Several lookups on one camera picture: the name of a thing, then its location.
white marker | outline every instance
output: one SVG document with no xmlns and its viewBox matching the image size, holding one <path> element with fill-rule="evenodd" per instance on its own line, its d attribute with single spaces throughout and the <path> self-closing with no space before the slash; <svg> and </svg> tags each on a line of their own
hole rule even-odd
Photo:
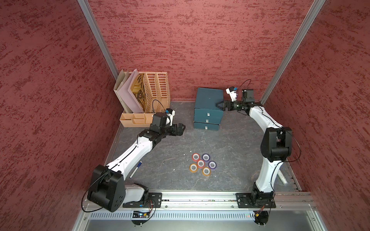
<svg viewBox="0 0 370 231">
<path fill-rule="evenodd" d="M 140 167 L 142 161 L 140 161 L 140 163 L 138 164 L 138 166 L 135 168 L 134 172 L 131 174 L 130 176 L 130 179 L 132 178 L 132 176 L 136 173 L 136 171 L 138 170 L 138 168 Z"/>
</svg>

yellow tape roll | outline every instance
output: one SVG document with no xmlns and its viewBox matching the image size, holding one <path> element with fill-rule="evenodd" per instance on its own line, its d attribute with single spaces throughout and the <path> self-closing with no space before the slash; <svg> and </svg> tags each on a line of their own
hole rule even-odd
<svg viewBox="0 0 370 231">
<path fill-rule="evenodd" d="M 202 170 L 202 173 L 203 175 L 205 176 L 209 176 L 211 174 L 211 170 L 208 168 L 208 167 L 205 167 L 203 170 Z"/>
<path fill-rule="evenodd" d="M 197 166 L 196 164 L 191 164 L 191 165 L 189 166 L 189 169 L 190 169 L 190 171 L 191 171 L 192 173 L 195 173 L 195 172 L 197 172 L 197 171 L 198 171 L 198 166 Z"/>
</svg>

tape roll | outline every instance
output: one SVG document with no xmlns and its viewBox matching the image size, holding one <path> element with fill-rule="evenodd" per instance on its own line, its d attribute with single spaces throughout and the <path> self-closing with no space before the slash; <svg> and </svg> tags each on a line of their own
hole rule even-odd
<svg viewBox="0 0 370 231">
<path fill-rule="evenodd" d="M 202 160 L 204 160 L 205 162 L 208 162 L 210 159 L 211 159 L 211 157 L 209 156 L 208 153 L 204 153 L 202 155 Z"/>
<path fill-rule="evenodd" d="M 198 165 L 198 168 L 202 169 L 204 168 L 206 164 L 203 160 L 198 160 L 197 165 Z"/>
<path fill-rule="evenodd" d="M 202 173 L 203 175 L 205 176 L 209 176 L 211 174 L 211 170 L 208 168 L 208 167 L 205 167 L 203 170 L 202 170 Z"/>
<path fill-rule="evenodd" d="M 190 169 L 190 171 L 191 171 L 192 173 L 195 173 L 195 172 L 197 172 L 197 171 L 198 171 L 198 166 L 197 166 L 196 164 L 191 164 L 191 165 L 189 166 L 189 169 Z"/>
<path fill-rule="evenodd" d="M 214 161 L 212 160 L 212 161 L 210 161 L 210 162 L 208 163 L 208 167 L 209 167 L 210 169 L 214 170 L 214 169 L 217 167 L 217 164 L 216 164 L 216 162 L 214 162 Z"/>
<path fill-rule="evenodd" d="M 193 153 L 193 155 L 191 156 L 191 158 L 194 160 L 194 161 L 198 161 L 200 156 L 198 153 Z"/>
</svg>

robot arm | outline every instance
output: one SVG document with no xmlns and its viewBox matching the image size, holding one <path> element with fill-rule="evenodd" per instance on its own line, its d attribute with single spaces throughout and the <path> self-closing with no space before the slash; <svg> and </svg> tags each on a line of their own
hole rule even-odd
<svg viewBox="0 0 370 231">
<path fill-rule="evenodd" d="M 229 111 L 245 111 L 265 133 L 260 147 L 264 157 L 262 168 L 258 179 L 253 184 L 250 201 L 252 204 L 259 204 L 259 202 L 271 200 L 279 168 L 292 153 L 292 136 L 286 134 L 287 132 L 292 134 L 292 130 L 276 122 L 260 103 L 255 102 L 253 90 L 243 89 L 241 101 L 234 99 L 235 96 L 230 88 L 226 89 L 226 92 L 230 95 L 231 100 L 221 101 L 216 106 L 224 111 L 226 108 Z"/>
<path fill-rule="evenodd" d="M 172 124 L 175 111 L 157 112 L 149 129 L 145 129 L 122 155 L 106 166 L 98 165 L 91 177 L 87 199 L 114 212 L 122 203 L 140 201 L 145 189 L 139 185 L 125 185 L 129 172 L 140 159 L 150 152 L 167 135 L 181 136 L 185 125 Z"/>
</svg>

purple tape roll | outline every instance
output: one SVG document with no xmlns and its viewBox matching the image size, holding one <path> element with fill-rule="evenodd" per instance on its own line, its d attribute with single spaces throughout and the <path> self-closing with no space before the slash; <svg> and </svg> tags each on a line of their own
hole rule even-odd
<svg viewBox="0 0 370 231">
<path fill-rule="evenodd" d="M 204 153 L 202 155 L 202 160 L 204 160 L 204 162 L 208 162 L 210 159 L 211 159 L 211 157 L 208 153 Z"/>
<path fill-rule="evenodd" d="M 210 169 L 214 170 L 214 169 L 217 167 L 217 164 L 216 164 L 216 162 L 214 162 L 214 161 L 212 160 L 212 161 L 210 161 L 210 162 L 208 163 L 208 167 L 209 167 Z"/>
</svg>

